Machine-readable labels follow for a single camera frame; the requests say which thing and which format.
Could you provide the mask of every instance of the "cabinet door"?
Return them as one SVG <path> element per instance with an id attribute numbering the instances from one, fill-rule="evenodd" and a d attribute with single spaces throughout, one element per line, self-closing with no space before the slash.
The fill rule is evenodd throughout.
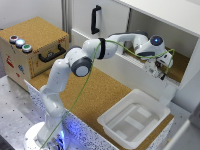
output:
<path id="1" fill-rule="evenodd" d="M 96 12 L 96 28 L 100 32 L 91 33 L 92 10 L 96 5 L 101 10 Z M 113 0 L 74 0 L 73 29 L 89 39 L 107 38 L 114 33 L 126 32 L 129 8 Z"/>

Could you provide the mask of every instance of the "white plastic tray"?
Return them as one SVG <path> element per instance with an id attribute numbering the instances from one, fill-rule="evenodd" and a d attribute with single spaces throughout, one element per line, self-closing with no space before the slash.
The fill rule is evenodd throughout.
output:
<path id="1" fill-rule="evenodd" d="M 101 115 L 98 122 L 122 147 L 135 149 L 169 113 L 169 108 L 135 89 Z"/>

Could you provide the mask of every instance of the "green cable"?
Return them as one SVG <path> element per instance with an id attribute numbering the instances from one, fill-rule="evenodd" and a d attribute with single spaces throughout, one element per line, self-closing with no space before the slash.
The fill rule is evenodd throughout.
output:
<path id="1" fill-rule="evenodd" d="M 166 51 L 166 52 L 164 52 L 164 53 L 162 53 L 162 54 L 159 54 L 159 55 L 155 55 L 155 56 L 151 56 L 151 57 L 145 57 L 145 56 L 136 55 L 135 53 L 133 53 L 132 51 L 130 51 L 128 48 L 124 47 L 123 45 L 121 45 L 120 43 L 117 43 L 117 42 L 115 42 L 115 41 L 106 40 L 106 42 L 115 43 L 115 44 L 117 44 L 117 45 L 123 47 L 123 48 L 124 48 L 125 50 L 127 50 L 129 53 L 131 53 L 131 54 L 133 54 L 133 55 L 135 55 L 135 56 L 137 56 L 137 57 L 140 57 L 140 58 L 155 58 L 155 57 L 162 56 L 162 55 L 166 54 L 167 52 L 171 52 L 171 51 L 173 51 L 173 55 L 172 55 L 172 58 L 173 58 L 174 53 L 175 53 L 175 50 L 174 50 L 174 49 L 171 49 L 171 50 L 168 50 L 168 51 Z M 45 144 L 46 144 L 47 141 L 50 139 L 50 137 L 52 136 L 52 134 L 54 133 L 54 131 L 57 129 L 57 127 L 62 123 L 62 121 L 65 119 L 65 117 L 71 112 L 71 110 L 73 109 L 73 107 L 76 105 L 76 103 L 77 103 L 79 97 L 81 96 L 83 90 L 85 89 L 85 87 L 86 87 L 86 85 L 87 85 L 87 82 L 89 81 L 89 78 L 90 78 L 90 75 L 91 75 L 91 72 L 92 72 L 92 68 L 93 68 L 93 64 L 94 64 L 94 59 L 95 59 L 95 57 L 96 57 L 96 53 L 97 53 L 97 50 L 98 50 L 100 44 L 101 44 L 101 42 L 100 42 L 100 43 L 97 45 L 97 47 L 96 47 L 96 50 L 95 50 L 95 53 L 94 53 L 94 57 L 93 57 L 93 59 L 92 59 L 92 66 L 91 66 L 91 68 L 90 68 L 89 75 L 88 75 L 88 77 L 87 77 L 87 79 L 86 79 L 86 81 L 85 81 L 85 83 L 84 83 L 84 85 L 83 85 L 83 87 L 82 87 L 80 93 L 78 94 L 78 96 L 77 96 L 76 100 L 74 101 L 73 105 L 71 106 L 71 108 L 70 108 L 70 109 L 66 112 L 66 114 L 62 117 L 61 121 L 58 123 L 58 125 L 54 128 L 54 130 L 53 130 L 52 133 L 49 135 L 49 137 L 47 138 L 47 140 L 44 142 L 44 144 L 42 145 L 42 147 L 40 148 L 40 150 L 45 146 Z M 168 67 L 167 67 L 167 69 L 166 69 L 166 71 L 165 71 L 165 74 L 167 74 L 167 72 L 168 72 L 168 70 L 169 70 L 169 66 L 170 66 L 170 64 L 171 64 L 172 58 L 170 59 L 170 63 L 168 64 Z"/>

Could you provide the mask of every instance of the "suitcase handle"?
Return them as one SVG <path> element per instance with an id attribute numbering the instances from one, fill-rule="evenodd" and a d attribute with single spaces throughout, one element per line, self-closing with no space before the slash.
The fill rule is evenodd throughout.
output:
<path id="1" fill-rule="evenodd" d="M 92 23 L 91 23 L 92 34 L 96 34 L 100 31 L 98 28 L 96 28 L 96 12 L 98 10 L 101 10 L 101 7 L 98 5 L 96 5 L 96 8 L 92 10 Z"/>
<path id="2" fill-rule="evenodd" d="M 51 55 L 50 57 L 44 58 L 44 57 L 42 56 L 42 54 L 39 54 L 38 57 L 39 57 L 39 59 L 40 59 L 42 62 L 47 63 L 47 62 L 49 62 L 49 61 L 55 59 L 56 57 L 59 57 L 60 55 L 62 55 L 62 54 L 64 54 L 64 53 L 66 52 L 66 50 L 65 50 L 63 47 L 61 47 L 60 44 L 58 45 L 58 49 L 59 49 L 60 51 L 59 51 L 58 53 L 55 53 L 55 54 Z"/>

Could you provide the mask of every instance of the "brown table surface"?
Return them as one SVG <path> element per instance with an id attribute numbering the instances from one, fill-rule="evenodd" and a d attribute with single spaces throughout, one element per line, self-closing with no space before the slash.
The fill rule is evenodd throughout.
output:
<path id="1" fill-rule="evenodd" d="M 29 81 L 30 84 L 39 90 L 47 83 L 49 72 L 50 70 L 47 70 L 46 72 L 31 79 Z M 72 106 L 83 84 L 85 83 L 86 78 L 87 77 L 78 78 L 72 73 L 70 74 L 65 91 L 60 93 L 60 98 L 62 99 L 65 108 L 69 109 Z M 80 99 L 78 100 L 78 103 L 73 108 L 72 113 L 119 149 L 123 149 L 105 134 L 103 127 L 97 122 L 97 118 L 119 100 L 121 100 L 124 96 L 126 96 L 129 92 L 131 92 L 130 88 L 119 83 L 97 68 L 93 68 L 90 80 Z M 137 148 L 137 150 L 145 150 L 148 148 L 148 146 L 172 119 L 173 116 L 169 115 L 154 130 L 154 132 L 152 132 L 148 138 L 146 138 L 146 140 Z"/>

